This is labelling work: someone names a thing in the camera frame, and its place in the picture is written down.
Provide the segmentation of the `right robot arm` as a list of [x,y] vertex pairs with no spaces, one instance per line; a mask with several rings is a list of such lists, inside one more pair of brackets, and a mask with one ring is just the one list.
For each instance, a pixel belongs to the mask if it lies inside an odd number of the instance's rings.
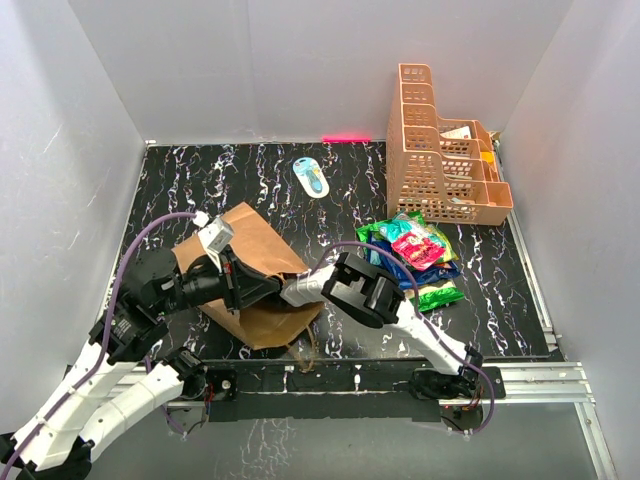
[[331,304],[368,328],[389,327],[414,339],[431,365],[414,382],[427,398],[480,396],[482,355],[424,320],[395,277],[356,254],[344,252],[335,263],[286,281],[280,297],[293,307]]

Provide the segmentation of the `blue Burts chips bag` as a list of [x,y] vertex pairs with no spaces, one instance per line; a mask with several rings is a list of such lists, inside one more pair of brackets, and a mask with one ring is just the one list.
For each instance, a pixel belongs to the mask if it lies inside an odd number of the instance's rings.
[[[391,244],[384,238],[382,238],[377,232],[370,232],[368,234],[367,243],[373,245],[390,255],[393,254]],[[395,274],[395,264],[385,255],[381,255],[377,251],[368,250],[366,255],[367,261],[372,265],[385,269],[391,274]]]

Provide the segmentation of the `pink red snack packet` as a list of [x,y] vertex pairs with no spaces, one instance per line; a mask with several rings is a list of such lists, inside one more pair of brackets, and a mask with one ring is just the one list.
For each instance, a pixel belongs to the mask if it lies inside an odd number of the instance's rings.
[[442,245],[413,232],[400,235],[391,243],[391,247],[411,267],[420,271],[430,268],[446,252],[446,248]]

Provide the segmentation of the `brown paper bag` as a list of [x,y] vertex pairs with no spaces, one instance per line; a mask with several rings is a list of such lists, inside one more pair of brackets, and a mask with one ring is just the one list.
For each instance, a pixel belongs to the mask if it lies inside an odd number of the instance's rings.
[[280,293],[308,266],[243,202],[173,248],[193,305],[254,351],[291,346],[323,309],[288,304]]

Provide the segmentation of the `yellow green snack bag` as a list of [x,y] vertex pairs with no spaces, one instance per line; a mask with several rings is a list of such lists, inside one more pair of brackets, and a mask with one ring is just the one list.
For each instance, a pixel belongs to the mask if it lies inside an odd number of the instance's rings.
[[443,254],[437,260],[437,263],[447,263],[459,259],[447,236],[436,225],[426,224],[423,228],[427,233],[427,238],[444,249]]

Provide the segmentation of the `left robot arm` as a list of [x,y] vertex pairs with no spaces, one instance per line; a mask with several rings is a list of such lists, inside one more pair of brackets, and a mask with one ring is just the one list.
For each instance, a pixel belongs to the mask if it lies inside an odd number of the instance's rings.
[[178,397],[207,388],[205,365],[181,347],[114,399],[112,388],[168,332],[165,316],[220,300],[230,311],[282,289],[282,282],[242,262],[230,247],[216,264],[208,255],[182,272],[161,248],[125,257],[102,318],[70,371],[41,409],[18,431],[1,437],[1,461],[22,479],[80,479],[126,429]]

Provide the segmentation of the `teal white snack packet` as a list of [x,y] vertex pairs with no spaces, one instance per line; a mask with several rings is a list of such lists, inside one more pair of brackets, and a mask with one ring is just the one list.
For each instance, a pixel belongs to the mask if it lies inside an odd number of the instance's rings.
[[392,219],[383,222],[378,233],[388,242],[393,243],[405,234],[417,234],[424,227],[422,214],[418,211],[400,212]]

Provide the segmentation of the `dark blue Burts chilli bag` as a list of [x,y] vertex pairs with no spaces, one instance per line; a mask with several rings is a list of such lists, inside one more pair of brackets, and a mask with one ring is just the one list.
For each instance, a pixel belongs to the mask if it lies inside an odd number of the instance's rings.
[[[402,264],[408,269],[408,271],[412,274],[415,282],[419,287],[434,284],[441,280],[450,280],[457,278],[461,272],[458,265],[454,261],[450,261],[447,263],[441,264],[433,264],[430,268],[424,271],[416,270],[411,267],[401,256],[399,256],[396,252],[393,251],[392,256],[397,260],[401,261]],[[402,269],[398,266],[398,264],[392,261],[396,268],[395,274],[392,274],[398,281],[399,286],[403,290],[411,289],[412,284],[409,279],[409,276],[406,275]]]

